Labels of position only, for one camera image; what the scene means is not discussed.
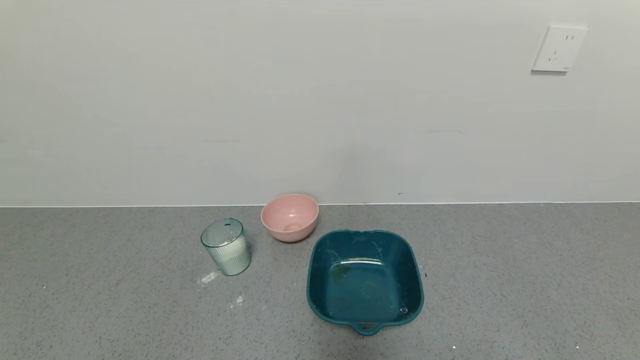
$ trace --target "plastic cup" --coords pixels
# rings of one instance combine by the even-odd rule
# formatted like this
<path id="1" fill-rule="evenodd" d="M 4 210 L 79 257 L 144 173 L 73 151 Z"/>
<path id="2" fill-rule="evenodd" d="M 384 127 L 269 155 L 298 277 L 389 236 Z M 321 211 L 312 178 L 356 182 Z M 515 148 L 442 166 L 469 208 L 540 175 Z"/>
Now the plastic cup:
<path id="1" fill-rule="evenodd" d="M 244 228 L 234 218 L 219 220 L 207 226 L 200 241 L 224 275 L 240 274 L 251 263 Z"/>

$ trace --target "electrical outlet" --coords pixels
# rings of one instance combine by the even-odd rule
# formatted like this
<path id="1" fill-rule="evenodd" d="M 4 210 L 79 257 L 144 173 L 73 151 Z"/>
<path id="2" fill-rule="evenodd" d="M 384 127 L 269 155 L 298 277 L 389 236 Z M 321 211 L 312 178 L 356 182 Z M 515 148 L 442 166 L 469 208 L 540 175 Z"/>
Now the electrical outlet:
<path id="1" fill-rule="evenodd" d="M 584 28 L 549 26 L 532 70 L 569 71 L 586 35 Z"/>

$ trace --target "white residue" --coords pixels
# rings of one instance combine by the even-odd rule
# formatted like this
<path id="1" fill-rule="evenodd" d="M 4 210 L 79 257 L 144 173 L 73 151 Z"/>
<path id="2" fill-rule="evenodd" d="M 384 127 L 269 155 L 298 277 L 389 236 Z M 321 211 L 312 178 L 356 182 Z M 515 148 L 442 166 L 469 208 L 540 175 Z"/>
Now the white residue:
<path id="1" fill-rule="evenodd" d="M 205 286 L 209 284 L 213 279 L 215 279 L 220 273 L 217 271 L 212 271 L 211 273 L 204 275 L 200 280 L 198 280 L 198 284 L 200 286 Z"/>

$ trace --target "countertop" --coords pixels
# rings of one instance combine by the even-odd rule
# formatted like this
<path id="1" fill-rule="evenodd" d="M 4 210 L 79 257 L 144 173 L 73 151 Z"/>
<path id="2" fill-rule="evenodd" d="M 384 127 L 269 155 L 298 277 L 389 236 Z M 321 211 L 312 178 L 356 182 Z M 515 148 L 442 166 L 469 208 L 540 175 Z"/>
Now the countertop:
<path id="1" fill-rule="evenodd" d="M 0 359 L 637 359 L 640 204 L 321 206 L 299 243 L 259 207 L 0 209 Z M 206 225 L 245 226 L 220 275 Z M 425 305 L 363 337 L 305 295 L 313 245 L 385 229 L 413 247 Z"/>

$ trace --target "teal plastic basin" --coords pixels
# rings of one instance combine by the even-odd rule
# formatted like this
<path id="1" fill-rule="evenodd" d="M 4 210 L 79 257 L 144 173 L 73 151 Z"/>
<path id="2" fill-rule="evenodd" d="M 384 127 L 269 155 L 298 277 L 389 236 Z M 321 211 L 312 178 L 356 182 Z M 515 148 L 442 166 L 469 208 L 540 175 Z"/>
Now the teal plastic basin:
<path id="1" fill-rule="evenodd" d="M 424 303 L 413 250 L 388 231 L 327 233 L 311 254 L 307 300 L 321 319 L 366 336 L 406 324 Z"/>

